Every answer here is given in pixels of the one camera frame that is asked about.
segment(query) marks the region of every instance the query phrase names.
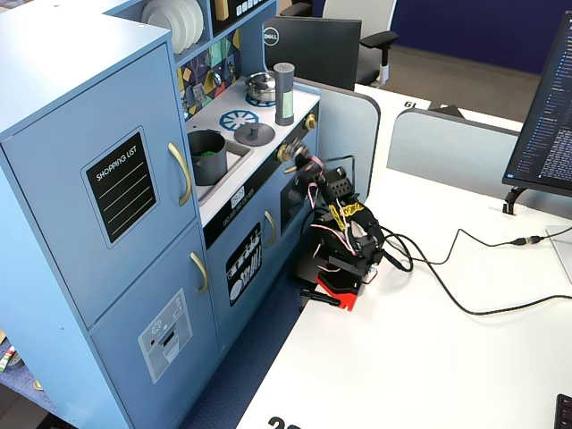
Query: gold door handle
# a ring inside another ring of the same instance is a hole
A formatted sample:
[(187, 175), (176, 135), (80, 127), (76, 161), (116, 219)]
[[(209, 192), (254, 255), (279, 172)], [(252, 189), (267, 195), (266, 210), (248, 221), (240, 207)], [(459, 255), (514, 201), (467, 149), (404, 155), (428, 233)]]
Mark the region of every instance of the gold door handle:
[(272, 218), (272, 215), (270, 214), (270, 212), (268, 212), (268, 210), (265, 210), (265, 218), (268, 219), (270, 226), (272, 226), (272, 235), (273, 235), (272, 239), (265, 244), (265, 246), (267, 248), (269, 248), (276, 241), (277, 231), (276, 231), (276, 224), (274, 223), (274, 219)]
[(208, 275), (206, 274), (206, 268), (205, 268), (205, 265), (203, 264), (203, 261), (201, 261), (199, 259), (199, 257), (197, 256), (197, 254), (195, 252), (190, 252), (190, 258), (193, 260), (193, 262), (195, 264), (197, 264), (198, 269), (203, 274), (203, 279), (205, 279), (205, 282), (203, 283), (203, 287), (198, 288), (198, 294), (202, 295), (203, 293), (205, 293), (208, 290)]
[(182, 157), (181, 152), (179, 152), (179, 149), (177, 149), (173, 143), (169, 143), (169, 152), (171, 152), (172, 157), (177, 160), (177, 163), (179, 163), (179, 166), (182, 169), (182, 173), (185, 175), (185, 182), (187, 183), (185, 193), (179, 198), (179, 206), (183, 207), (187, 204), (187, 201), (189, 201), (190, 192), (192, 191), (189, 167), (187, 166), (187, 163), (185, 163), (185, 158)]

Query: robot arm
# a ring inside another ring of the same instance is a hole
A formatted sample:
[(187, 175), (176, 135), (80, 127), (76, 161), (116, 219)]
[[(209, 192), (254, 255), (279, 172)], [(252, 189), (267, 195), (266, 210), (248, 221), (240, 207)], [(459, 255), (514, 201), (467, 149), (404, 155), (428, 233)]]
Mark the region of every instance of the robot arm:
[(383, 229), (372, 212), (361, 202), (345, 169), (326, 170), (324, 163), (310, 154), (300, 140), (279, 148), (282, 161), (294, 159), (299, 192), (307, 194), (312, 207), (324, 204), (324, 214), (316, 214), (311, 227), (320, 238), (315, 255), (326, 261), (317, 275), (328, 295), (340, 301), (340, 307), (353, 308), (364, 278), (372, 265), (386, 257), (403, 271), (403, 265), (383, 250)]

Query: white plate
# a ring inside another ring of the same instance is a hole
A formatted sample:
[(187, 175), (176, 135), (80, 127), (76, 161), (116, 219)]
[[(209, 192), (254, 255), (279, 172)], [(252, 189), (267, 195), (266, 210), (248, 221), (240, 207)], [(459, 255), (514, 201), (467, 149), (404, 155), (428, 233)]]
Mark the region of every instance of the white plate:
[(171, 31), (172, 50), (180, 54), (185, 48), (187, 30), (181, 14), (170, 3), (151, 0), (143, 9), (141, 20), (149, 25)]
[(195, 18), (187, 2), (184, 0), (171, 0), (172, 5), (185, 22), (185, 47), (190, 47), (195, 39)]
[(203, 13), (200, 10), (197, 0), (183, 0), (189, 5), (190, 10), (193, 12), (193, 17), (195, 18), (195, 38), (193, 43), (197, 43), (200, 36), (203, 34), (203, 27), (205, 27), (205, 21), (203, 19)]

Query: blue carpet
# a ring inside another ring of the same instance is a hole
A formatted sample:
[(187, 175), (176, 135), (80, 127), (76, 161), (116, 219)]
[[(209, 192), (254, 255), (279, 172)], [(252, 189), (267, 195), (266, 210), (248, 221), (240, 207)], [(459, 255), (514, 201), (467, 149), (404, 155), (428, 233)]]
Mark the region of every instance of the blue carpet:
[[(12, 344), (6, 339), (0, 346), (0, 358), (10, 348)], [(52, 401), (47, 397), (44, 391), (37, 391), (34, 389), (34, 374), (31, 373), (27, 366), (22, 366), (18, 369), (8, 370), (0, 373), (0, 383), (9, 387), (16, 393), (19, 393), (24, 398), (37, 403), (43, 409), (46, 409), (52, 414), (57, 415)]]
[(180, 429), (236, 428), (298, 320), (299, 303), (299, 287), (285, 274), (276, 279)]

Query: blue burner decal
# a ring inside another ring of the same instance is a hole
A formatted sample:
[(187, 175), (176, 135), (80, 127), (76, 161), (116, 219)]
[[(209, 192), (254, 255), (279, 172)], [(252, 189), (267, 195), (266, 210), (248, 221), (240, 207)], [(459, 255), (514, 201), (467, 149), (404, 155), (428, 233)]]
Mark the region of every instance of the blue burner decal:
[(256, 122), (258, 122), (258, 116), (248, 110), (233, 110), (221, 116), (219, 121), (221, 127), (228, 131), (235, 131), (245, 123)]
[(247, 103), (253, 105), (254, 107), (274, 107), (276, 105), (275, 101), (260, 101), (252, 98), (249, 94), (247, 94)]

